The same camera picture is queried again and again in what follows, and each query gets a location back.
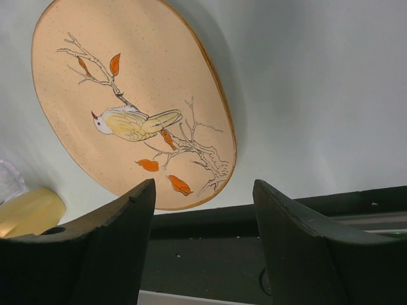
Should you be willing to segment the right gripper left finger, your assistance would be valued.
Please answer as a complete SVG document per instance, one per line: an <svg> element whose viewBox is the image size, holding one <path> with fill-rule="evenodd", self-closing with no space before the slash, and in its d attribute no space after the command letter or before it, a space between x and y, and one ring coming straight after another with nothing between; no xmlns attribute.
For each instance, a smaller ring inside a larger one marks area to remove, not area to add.
<svg viewBox="0 0 407 305"><path fill-rule="evenodd" d="M155 211L145 180L41 235L1 240L2 304L136 304Z"/></svg>

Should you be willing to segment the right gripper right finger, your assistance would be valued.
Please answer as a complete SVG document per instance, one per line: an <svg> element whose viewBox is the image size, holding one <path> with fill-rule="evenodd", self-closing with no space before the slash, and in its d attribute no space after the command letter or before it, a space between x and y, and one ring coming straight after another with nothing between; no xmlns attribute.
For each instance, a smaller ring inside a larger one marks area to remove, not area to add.
<svg viewBox="0 0 407 305"><path fill-rule="evenodd" d="M341 224L263 180L252 190L274 304L405 304L406 237Z"/></svg>

